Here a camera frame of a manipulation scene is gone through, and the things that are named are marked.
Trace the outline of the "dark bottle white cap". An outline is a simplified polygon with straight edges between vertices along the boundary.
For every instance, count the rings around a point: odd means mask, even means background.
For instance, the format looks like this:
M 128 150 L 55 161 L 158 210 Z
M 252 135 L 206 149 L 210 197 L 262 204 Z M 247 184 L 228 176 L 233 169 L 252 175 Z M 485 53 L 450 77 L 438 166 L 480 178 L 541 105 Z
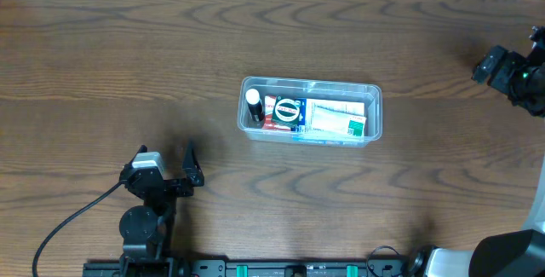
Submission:
M 245 92 L 244 98 L 251 118 L 255 122 L 261 122 L 265 118 L 265 114 L 259 91 L 257 89 L 248 89 Z

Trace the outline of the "green Zam-Buk box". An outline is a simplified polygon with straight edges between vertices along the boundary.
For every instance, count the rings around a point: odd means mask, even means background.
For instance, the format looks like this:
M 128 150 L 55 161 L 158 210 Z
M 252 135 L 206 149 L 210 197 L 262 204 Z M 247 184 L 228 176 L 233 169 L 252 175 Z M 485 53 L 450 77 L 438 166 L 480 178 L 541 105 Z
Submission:
M 290 128 L 296 127 L 301 119 L 301 101 L 277 96 L 272 110 L 272 121 Z

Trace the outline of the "blue medicine box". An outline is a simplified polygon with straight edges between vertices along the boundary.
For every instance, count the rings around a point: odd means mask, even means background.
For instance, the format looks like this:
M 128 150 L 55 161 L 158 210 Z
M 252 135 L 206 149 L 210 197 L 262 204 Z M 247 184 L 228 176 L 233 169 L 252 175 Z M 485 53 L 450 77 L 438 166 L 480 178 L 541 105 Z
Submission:
M 367 121 L 365 104 L 353 101 L 297 99 L 301 116 L 295 131 L 301 136 L 361 138 Z

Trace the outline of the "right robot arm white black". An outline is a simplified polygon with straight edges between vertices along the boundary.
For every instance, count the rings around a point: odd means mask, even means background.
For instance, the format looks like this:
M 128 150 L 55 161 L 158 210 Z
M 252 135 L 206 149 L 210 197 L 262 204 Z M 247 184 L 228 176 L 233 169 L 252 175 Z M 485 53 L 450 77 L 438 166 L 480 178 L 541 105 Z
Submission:
M 515 107 L 544 117 L 544 28 L 534 26 L 527 56 L 495 46 L 473 69 L 472 80 L 504 94 Z M 543 276 L 544 175 L 522 229 L 479 242 L 472 251 L 434 245 L 416 251 L 404 265 L 403 276 Z

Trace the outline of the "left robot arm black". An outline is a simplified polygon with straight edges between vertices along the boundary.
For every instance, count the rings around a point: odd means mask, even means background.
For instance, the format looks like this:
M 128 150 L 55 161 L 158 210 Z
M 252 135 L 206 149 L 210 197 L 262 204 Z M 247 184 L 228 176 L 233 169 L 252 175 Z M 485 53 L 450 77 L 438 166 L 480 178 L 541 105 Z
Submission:
M 171 241 L 177 199 L 192 197 L 194 189 L 204 185 L 192 143 L 183 155 L 181 177 L 165 179 L 164 170 L 161 154 L 141 146 L 119 176 L 119 182 L 143 201 L 126 211 L 119 223 L 123 254 L 134 263 L 167 262 L 175 257 Z

